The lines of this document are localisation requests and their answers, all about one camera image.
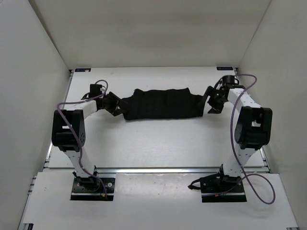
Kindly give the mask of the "black skirt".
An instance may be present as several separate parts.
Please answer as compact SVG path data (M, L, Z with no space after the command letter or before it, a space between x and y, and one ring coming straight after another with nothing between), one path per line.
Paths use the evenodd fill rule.
M119 107L125 120L187 119L202 117L203 96L194 95L189 88L142 91L123 98Z

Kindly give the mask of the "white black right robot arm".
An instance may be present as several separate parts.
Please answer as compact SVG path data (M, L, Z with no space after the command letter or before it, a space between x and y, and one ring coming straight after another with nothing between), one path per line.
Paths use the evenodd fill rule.
M226 102L233 105L230 125L233 156L221 165L219 177L215 179L217 190L226 192L232 184L238 183L242 174L241 168L249 158L269 143L272 109L256 103L242 86L221 90L209 86L203 101L211 106L208 112L210 114L220 114Z

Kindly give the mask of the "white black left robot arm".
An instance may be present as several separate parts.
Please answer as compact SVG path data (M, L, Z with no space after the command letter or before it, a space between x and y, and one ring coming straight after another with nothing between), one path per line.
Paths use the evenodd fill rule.
M122 113L121 99L114 93L102 93L93 98L83 97L77 102L63 102L57 105L53 114L52 144L64 152L72 162L75 178L80 185L94 191L104 186L97 176L93 163L85 150L85 119L99 110L106 110L113 116Z

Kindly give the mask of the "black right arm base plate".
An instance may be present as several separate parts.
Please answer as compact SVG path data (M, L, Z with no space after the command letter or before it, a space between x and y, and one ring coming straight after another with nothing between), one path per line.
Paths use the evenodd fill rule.
M228 177L216 173L200 177L191 182L190 190L201 191L202 203L241 203L247 202L244 186L235 177L233 181L227 181Z

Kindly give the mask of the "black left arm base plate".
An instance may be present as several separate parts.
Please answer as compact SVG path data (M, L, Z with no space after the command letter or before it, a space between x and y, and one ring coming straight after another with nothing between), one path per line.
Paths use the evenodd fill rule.
M73 201L113 201L115 191L115 178L102 177L106 191L95 178L74 178L70 200Z

